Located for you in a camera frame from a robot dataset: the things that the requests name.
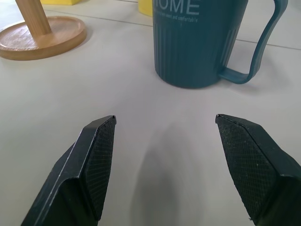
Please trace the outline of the yellow block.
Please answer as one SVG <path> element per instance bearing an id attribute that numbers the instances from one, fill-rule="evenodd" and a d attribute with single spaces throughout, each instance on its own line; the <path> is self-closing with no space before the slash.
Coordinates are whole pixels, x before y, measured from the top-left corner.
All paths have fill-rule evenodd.
<path id="1" fill-rule="evenodd" d="M 42 4 L 72 6 L 83 0 L 40 0 Z"/>

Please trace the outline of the wooden mug stand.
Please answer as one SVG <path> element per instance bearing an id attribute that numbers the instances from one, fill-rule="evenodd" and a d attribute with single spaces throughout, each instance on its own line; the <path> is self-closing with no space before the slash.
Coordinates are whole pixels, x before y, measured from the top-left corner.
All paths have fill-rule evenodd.
<path id="1" fill-rule="evenodd" d="M 38 60 L 70 51 L 87 37 L 85 23 L 69 16 L 46 16 L 40 0 L 15 0 L 24 21 L 0 31 L 0 57 Z"/>

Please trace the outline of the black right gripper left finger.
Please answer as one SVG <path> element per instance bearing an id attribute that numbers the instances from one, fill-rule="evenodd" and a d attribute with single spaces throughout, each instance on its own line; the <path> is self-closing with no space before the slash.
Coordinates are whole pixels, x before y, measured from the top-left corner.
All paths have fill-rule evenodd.
<path id="1" fill-rule="evenodd" d="M 21 226 L 97 226 L 111 173 L 116 117 L 92 121 L 54 164 Z"/>

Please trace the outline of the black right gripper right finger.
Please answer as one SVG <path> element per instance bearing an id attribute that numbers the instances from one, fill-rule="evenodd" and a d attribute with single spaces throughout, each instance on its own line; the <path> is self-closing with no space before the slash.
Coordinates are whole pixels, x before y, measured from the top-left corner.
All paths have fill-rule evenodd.
<path id="1" fill-rule="evenodd" d="M 256 226 L 301 226 L 301 165 L 246 119 L 215 118 L 228 169 Z"/>

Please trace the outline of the teal ribbed mug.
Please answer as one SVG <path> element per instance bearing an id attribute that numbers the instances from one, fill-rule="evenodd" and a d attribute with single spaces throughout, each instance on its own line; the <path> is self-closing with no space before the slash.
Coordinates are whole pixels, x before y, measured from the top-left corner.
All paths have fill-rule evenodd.
<path id="1" fill-rule="evenodd" d="M 154 62 L 158 76 L 171 85 L 199 89 L 225 79 L 249 82 L 288 0 L 275 10 L 255 48 L 248 73 L 227 67 L 248 0 L 152 0 Z"/>

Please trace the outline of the yellow object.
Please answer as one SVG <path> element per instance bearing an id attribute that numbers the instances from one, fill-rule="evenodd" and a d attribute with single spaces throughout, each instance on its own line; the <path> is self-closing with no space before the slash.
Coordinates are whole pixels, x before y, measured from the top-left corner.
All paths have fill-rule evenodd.
<path id="1" fill-rule="evenodd" d="M 152 16 L 152 0 L 138 0 L 138 11 L 141 14 Z"/>

